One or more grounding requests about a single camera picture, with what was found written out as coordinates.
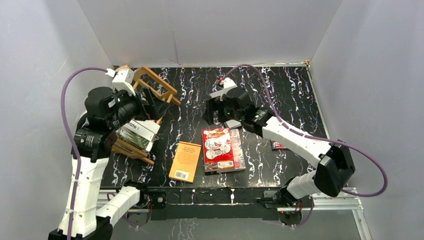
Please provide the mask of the brown Decorate Furniture book box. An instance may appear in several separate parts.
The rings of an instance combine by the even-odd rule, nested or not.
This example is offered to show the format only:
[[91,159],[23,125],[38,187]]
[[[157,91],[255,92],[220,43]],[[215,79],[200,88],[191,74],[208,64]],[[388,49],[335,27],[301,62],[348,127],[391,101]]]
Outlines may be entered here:
[[160,125],[154,120],[131,120],[121,127],[121,129],[133,132],[138,136],[149,140],[150,142],[154,141],[155,136],[160,130]]

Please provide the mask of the grey book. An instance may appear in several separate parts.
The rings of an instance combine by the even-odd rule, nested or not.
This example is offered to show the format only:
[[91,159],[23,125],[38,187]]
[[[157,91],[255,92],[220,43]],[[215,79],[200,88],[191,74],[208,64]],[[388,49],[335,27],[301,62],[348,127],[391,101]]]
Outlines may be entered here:
[[241,124],[241,122],[240,121],[238,121],[238,120],[233,120],[233,119],[230,119],[230,120],[228,120],[228,121],[225,121],[224,122],[224,125],[225,125],[225,127],[226,128],[229,128],[229,129],[239,129],[239,128],[241,128],[242,127],[242,124]]

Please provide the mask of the white palm leaf book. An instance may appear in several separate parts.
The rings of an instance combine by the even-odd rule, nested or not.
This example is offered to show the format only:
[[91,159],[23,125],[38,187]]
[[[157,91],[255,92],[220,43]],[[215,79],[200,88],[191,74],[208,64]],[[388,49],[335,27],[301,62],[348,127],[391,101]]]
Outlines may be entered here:
[[137,133],[134,133],[133,131],[118,129],[116,131],[116,135],[121,140],[146,153],[150,152],[153,147],[153,143],[150,140],[138,135]]

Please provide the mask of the floral patterned book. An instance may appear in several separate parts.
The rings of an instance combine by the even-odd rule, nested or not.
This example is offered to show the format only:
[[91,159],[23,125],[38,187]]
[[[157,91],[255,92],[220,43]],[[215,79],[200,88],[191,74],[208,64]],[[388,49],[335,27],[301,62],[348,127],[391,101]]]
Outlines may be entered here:
[[244,171],[246,169],[246,162],[244,158],[244,151],[242,148],[242,141],[240,136],[240,131],[238,129],[229,129],[232,151],[234,156],[234,170],[223,171],[224,172],[236,172]]

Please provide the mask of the red comic treehouse book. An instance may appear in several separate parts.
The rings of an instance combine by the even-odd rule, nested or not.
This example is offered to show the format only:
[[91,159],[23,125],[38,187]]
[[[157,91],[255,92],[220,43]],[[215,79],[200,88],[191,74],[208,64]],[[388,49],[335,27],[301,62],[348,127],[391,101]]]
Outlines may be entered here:
[[202,130],[205,172],[228,172],[235,169],[229,128]]

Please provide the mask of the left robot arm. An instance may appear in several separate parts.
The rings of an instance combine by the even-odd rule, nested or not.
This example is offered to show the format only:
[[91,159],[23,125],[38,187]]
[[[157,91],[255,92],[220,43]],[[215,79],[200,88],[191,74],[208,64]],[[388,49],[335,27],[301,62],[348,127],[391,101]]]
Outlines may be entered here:
[[144,208],[150,200],[143,183],[129,180],[104,206],[97,206],[117,130],[131,120],[159,120],[170,104],[148,87],[135,92],[101,86],[88,92],[84,105],[86,115],[70,136],[72,176],[65,212],[50,240],[109,240],[131,207]]

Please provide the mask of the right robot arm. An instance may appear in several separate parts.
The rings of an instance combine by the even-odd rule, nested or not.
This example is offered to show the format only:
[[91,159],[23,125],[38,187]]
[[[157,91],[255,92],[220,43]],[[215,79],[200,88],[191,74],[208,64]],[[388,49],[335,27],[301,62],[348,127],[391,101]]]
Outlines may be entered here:
[[272,196],[274,203],[295,207],[303,197],[317,193],[336,197],[356,170],[350,150],[342,142],[318,139],[279,121],[269,107],[255,106],[249,94],[240,87],[211,93],[203,114],[210,125],[215,112],[219,122],[235,120],[246,131],[282,144],[314,168],[309,173],[290,178]]

